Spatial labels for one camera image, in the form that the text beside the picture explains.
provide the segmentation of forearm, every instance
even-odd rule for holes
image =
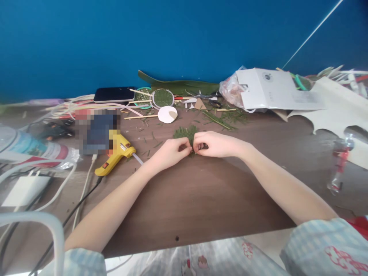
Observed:
[[[83,218],[66,240],[65,250],[84,248],[101,252],[155,174],[146,163],[141,166]]]
[[[338,217],[334,210],[314,191],[279,165],[245,143],[238,157],[252,170],[271,198],[297,224]]]

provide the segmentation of yellow glue gun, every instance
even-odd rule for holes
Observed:
[[[97,176],[108,175],[123,156],[127,158],[136,156],[136,149],[130,146],[129,141],[120,134],[120,130],[110,130],[109,139],[113,141],[112,155],[102,167],[95,170]]]

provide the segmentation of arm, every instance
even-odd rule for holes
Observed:
[[[208,149],[201,149],[204,143],[208,145]],[[197,154],[203,156],[240,158],[269,196],[297,225],[309,220],[330,220],[338,217],[321,197],[250,143],[209,131],[195,134],[193,148]]]
[[[65,241],[65,251],[84,248],[101,252],[147,182],[191,151],[188,138],[167,140],[150,160],[88,213]]]

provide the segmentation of white paper circle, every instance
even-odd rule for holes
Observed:
[[[160,108],[157,115],[161,122],[172,123],[177,117],[177,111],[175,107],[165,106]]]

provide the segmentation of blue wall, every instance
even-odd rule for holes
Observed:
[[[0,0],[0,101],[144,86],[138,69],[162,80],[220,82],[241,65],[282,67],[336,3]],[[315,72],[320,61],[305,55],[287,69],[302,71],[307,58],[306,71]]]
[[[284,69],[306,76],[342,64],[368,71],[368,0],[344,0]]]

